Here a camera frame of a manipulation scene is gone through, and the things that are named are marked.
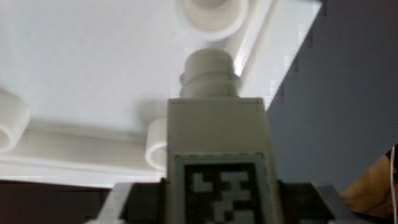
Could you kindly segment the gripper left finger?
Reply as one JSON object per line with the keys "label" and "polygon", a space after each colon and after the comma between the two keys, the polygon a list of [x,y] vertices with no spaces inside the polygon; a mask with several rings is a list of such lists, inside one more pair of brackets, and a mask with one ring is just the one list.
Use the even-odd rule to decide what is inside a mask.
{"label": "gripper left finger", "polygon": [[164,224],[166,184],[118,183],[95,219],[86,224]]}

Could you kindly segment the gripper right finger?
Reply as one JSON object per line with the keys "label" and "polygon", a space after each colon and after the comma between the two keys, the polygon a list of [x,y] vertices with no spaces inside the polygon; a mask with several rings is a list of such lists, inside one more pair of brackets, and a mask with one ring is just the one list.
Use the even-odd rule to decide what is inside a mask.
{"label": "gripper right finger", "polygon": [[329,184],[281,183],[285,224],[369,224]]}

